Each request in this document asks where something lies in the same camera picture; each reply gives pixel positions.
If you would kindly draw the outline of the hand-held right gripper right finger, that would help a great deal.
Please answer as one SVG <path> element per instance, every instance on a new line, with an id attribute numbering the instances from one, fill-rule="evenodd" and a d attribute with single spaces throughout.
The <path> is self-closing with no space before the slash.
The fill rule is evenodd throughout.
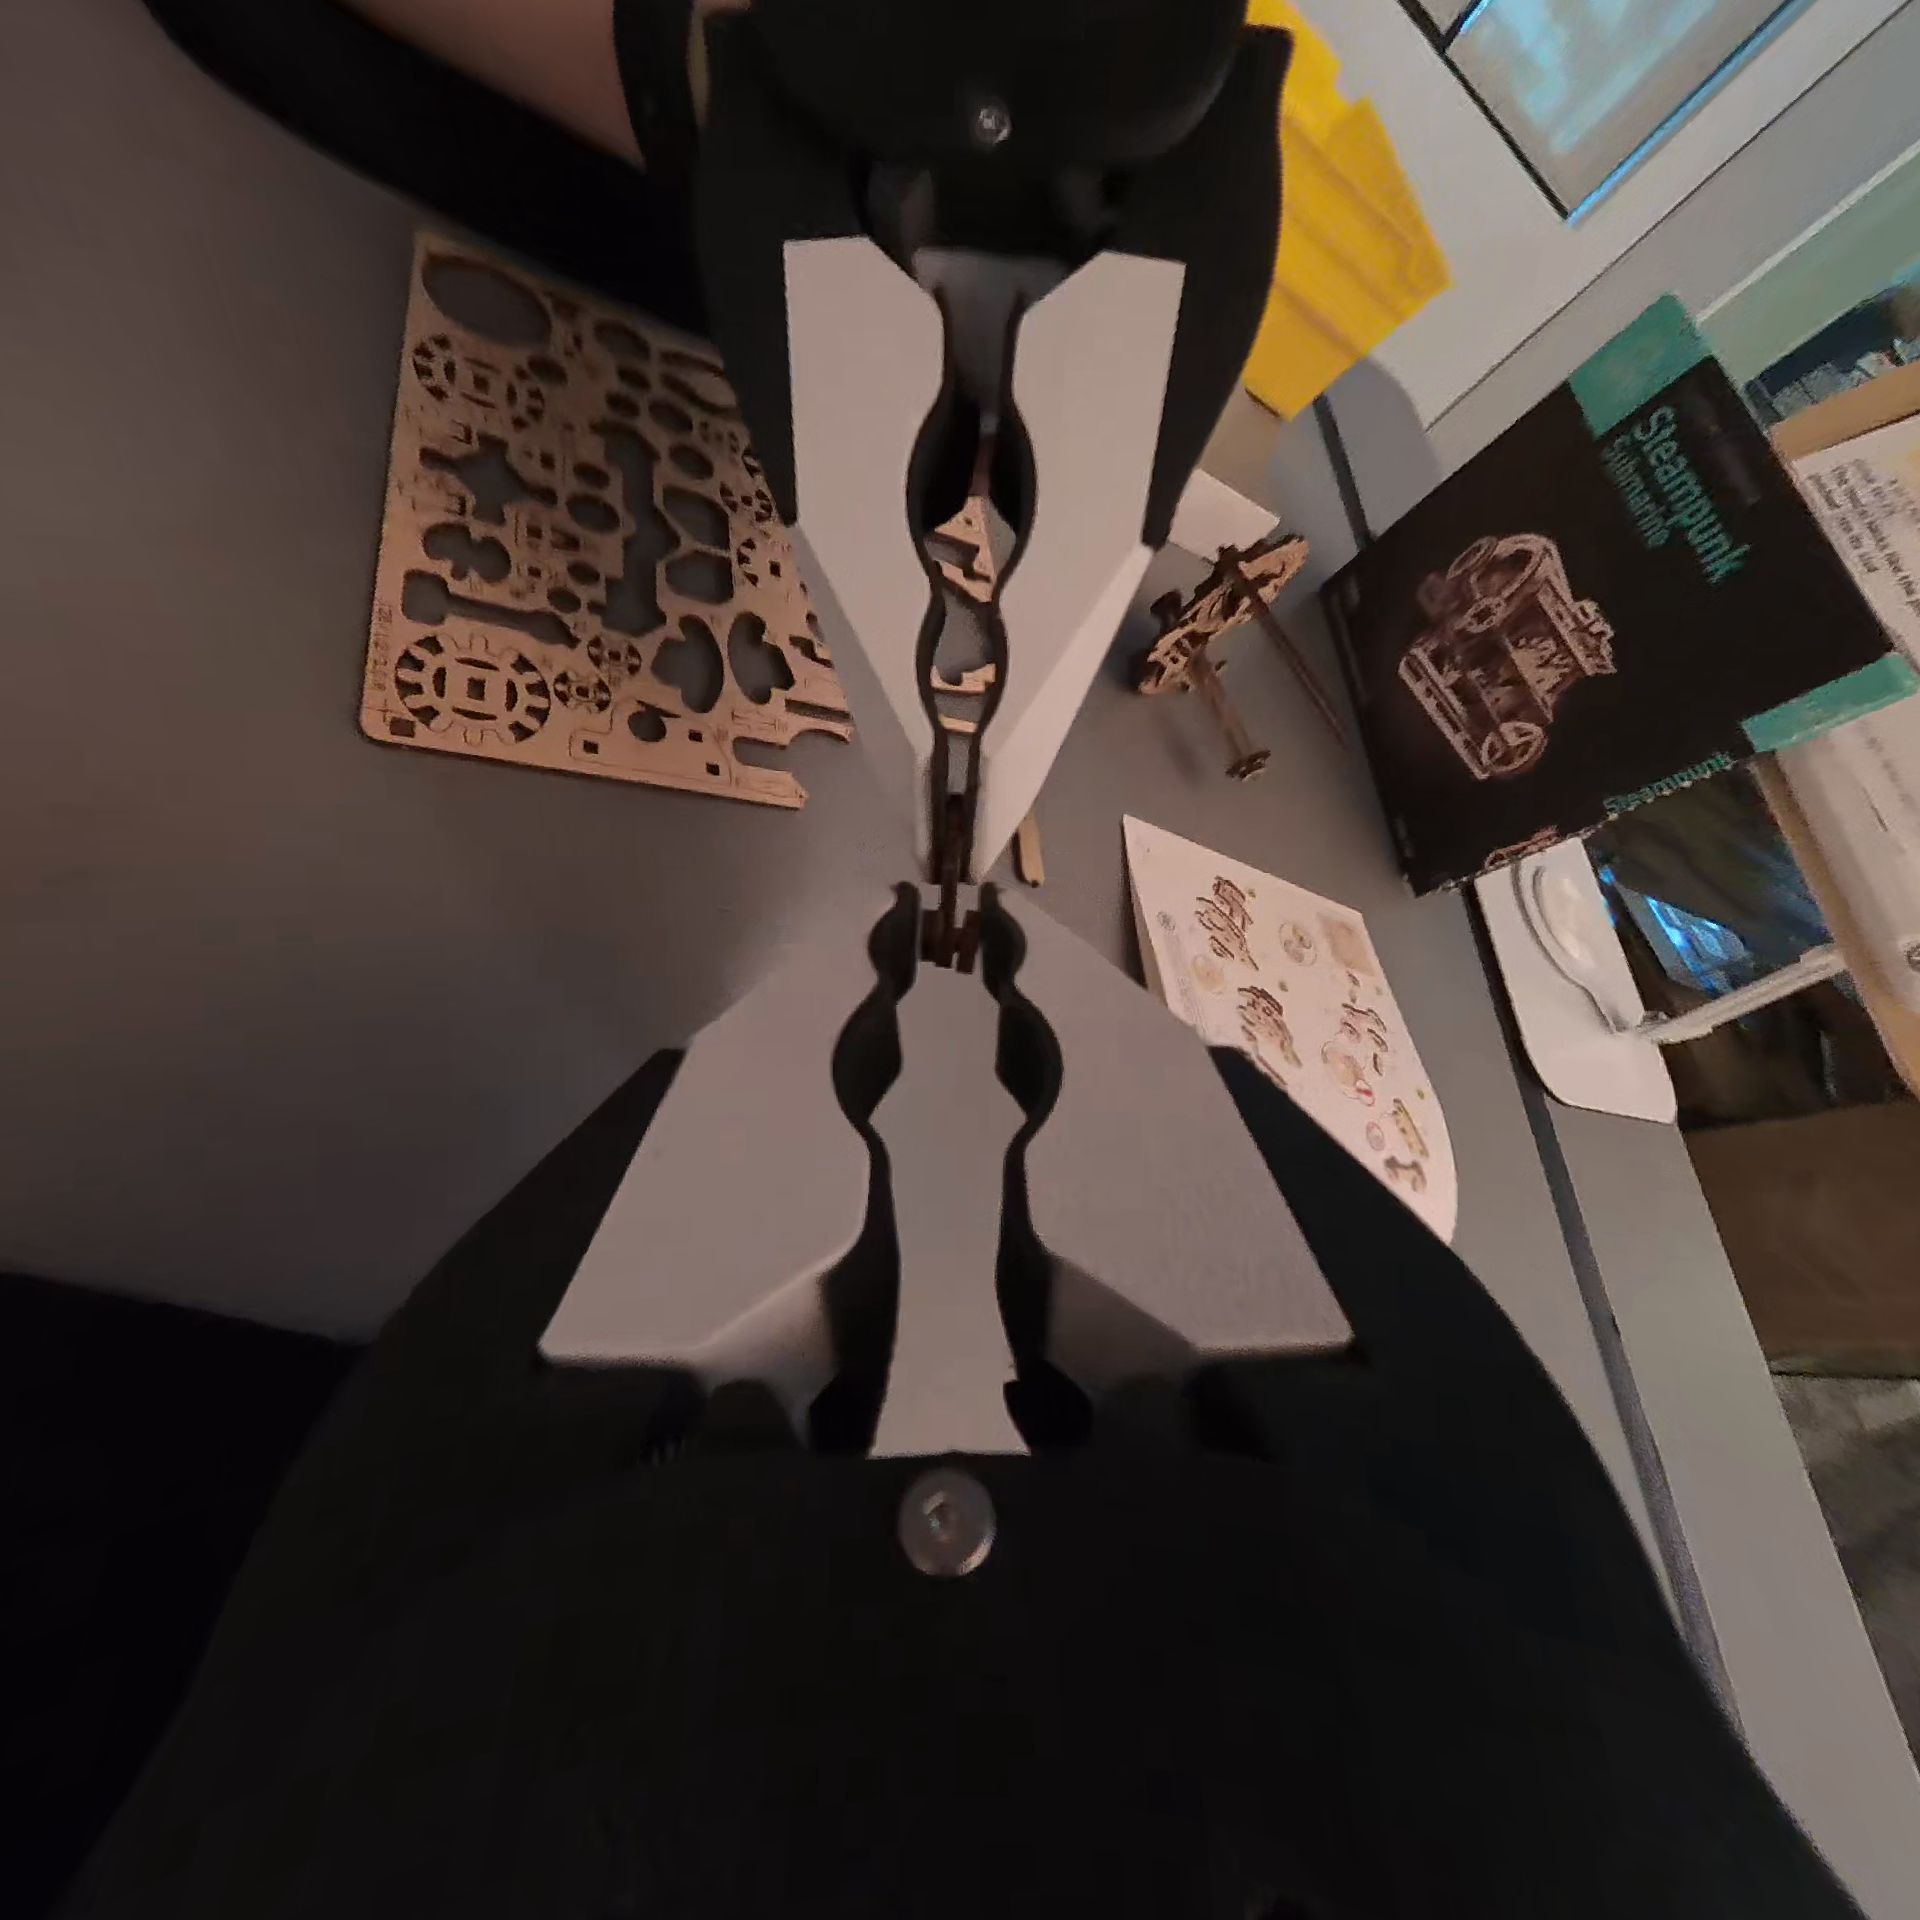
<path id="1" fill-rule="evenodd" d="M 1353 1325 L 1199 1034 L 993 885 L 975 973 L 1017 1107 L 993 1290 L 1023 1445 L 1080 1445 L 1121 1386 L 1344 1353 Z"/>

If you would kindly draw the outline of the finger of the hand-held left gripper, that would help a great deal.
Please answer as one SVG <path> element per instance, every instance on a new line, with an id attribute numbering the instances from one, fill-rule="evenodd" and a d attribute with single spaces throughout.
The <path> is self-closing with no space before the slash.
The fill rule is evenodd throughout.
<path id="1" fill-rule="evenodd" d="M 1009 401 L 1033 503 L 999 583 L 1003 665 L 975 735 L 971 880 L 1033 808 L 1152 560 L 1144 513 L 1181 296 L 1177 261 L 1104 251 L 1020 318 Z"/>
<path id="2" fill-rule="evenodd" d="M 935 298 L 873 240 L 783 245 L 797 549 L 812 610 L 848 694 L 855 742 L 931 871 L 921 640 L 939 594 L 915 523 L 915 456 L 943 395 Z"/>

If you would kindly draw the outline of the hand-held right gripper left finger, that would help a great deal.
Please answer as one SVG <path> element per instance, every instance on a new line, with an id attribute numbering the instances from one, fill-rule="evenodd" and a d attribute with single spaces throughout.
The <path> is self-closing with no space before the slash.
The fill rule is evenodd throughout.
<path id="1" fill-rule="evenodd" d="M 540 1353 L 765 1386 L 827 1454 L 873 1448 L 899 1328 L 892 1162 L 921 888 L 804 930 L 683 1048 Z"/>

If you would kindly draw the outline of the person's left forearm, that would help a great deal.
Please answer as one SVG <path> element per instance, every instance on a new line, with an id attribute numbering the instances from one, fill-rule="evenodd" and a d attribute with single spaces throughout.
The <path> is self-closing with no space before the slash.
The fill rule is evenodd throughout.
<path id="1" fill-rule="evenodd" d="M 208 80 L 317 152 L 708 334 L 693 3 L 148 2 Z"/>

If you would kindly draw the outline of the partly assembled wooden model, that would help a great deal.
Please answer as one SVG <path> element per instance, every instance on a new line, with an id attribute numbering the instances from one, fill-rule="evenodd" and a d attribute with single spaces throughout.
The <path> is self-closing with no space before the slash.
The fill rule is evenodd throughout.
<path id="1" fill-rule="evenodd" d="M 1289 530 L 1269 531 L 1251 543 L 1229 543 L 1216 553 L 1198 586 L 1188 594 L 1166 591 L 1150 608 L 1159 632 L 1134 657 L 1134 690 L 1142 697 L 1196 691 L 1220 730 L 1228 778 L 1252 778 L 1271 761 L 1271 750 L 1255 742 L 1212 657 L 1213 641 L 1240 626 L 1252 626 L 1279 649 L 1332 741 L 1342 746 L 1351 745 L 1335 702 L 1277 614 L 1279 591 L 1297 577 L 1308 557 L 1308 539 Z"/>

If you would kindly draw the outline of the laser-cut wooden parts sheet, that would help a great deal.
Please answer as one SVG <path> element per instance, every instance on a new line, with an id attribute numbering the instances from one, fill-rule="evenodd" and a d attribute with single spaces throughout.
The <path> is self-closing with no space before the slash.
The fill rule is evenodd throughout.
<path id="1" fill-rule="evenodd" d="M 804 807 L 848 697 L 705 344 L 416 235 L 359 726 Z"/>

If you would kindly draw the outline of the black model kit box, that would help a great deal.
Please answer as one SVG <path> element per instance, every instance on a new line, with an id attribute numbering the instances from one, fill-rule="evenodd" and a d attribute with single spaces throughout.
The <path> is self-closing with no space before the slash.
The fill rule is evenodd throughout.
<path id="1" fill-rule="evenodd" d="M 1414 896 L 1916 691 L 1912 663 L 1671 295 L 1320 599 Z"/>

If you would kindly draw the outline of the white cardboard box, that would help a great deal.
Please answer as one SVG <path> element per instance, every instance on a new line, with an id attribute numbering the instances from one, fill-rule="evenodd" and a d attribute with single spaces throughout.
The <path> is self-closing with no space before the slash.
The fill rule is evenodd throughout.
<path id="1" fill-rule="evenodd" d="M 1163 545 L 1213 560 L 1244 549 L 1279 526 L 1269 469 L 1279 453 L 1286 419 L 1237 384 L 1172 510 Z"/>

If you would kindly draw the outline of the illustrated instruction booklet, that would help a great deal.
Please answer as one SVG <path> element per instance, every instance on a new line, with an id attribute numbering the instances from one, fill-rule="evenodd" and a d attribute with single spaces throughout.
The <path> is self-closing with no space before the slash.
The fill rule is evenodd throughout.
<path id="1" fill-rule="evenodd" d="M 1449 1123 L 1363 913 L 1136 816 L 1119 831 L 1144 986 L 1453 1241 Z"/>

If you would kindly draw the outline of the yellow plastic bin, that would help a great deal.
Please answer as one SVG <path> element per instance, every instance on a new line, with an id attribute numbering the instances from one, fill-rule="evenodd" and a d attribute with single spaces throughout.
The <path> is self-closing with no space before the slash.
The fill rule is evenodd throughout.
<path id="1" fill-rule="evenodd" d="M 1279 95 L 1279 241 L 1240 386 L 1271 416 L 1312 409 L 1452 286 L 1452 266 L 1371 101 L 1285 2 L 1251 2 L 1252 26 L 1292 39 Z"/>

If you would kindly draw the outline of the white lamp base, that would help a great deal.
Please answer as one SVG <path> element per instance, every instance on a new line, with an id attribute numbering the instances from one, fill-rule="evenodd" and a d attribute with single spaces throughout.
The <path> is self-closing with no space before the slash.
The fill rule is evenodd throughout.
<path id="1" fill-rule="evenodd" d="M 1555 1099 L 1585 1113 L 1675 1121 L 1665 1048 L 1849 968 L 1840 947 L 1823 944 L 1694 1009 L 1653 1015 L 1580 843 L 1478 874 L 1472 896 L 1531 1066 Z"/>

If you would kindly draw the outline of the white framed window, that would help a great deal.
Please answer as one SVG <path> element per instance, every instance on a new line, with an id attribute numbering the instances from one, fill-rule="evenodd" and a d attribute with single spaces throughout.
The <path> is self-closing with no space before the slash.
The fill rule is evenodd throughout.
<path id="1" fill-rule="evenodd" d="M 1555 213 L 1574 223 L 1806 2 L 1404 2 Z"/>

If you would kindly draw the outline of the printed paper sheet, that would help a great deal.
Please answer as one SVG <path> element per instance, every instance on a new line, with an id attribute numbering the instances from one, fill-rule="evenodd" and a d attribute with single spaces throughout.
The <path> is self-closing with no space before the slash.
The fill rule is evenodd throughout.
<path id="1" fill-rule="evenodd" d="M 1887 635 L 1917 663 L 1917 416 L 1788 459 Z"/>

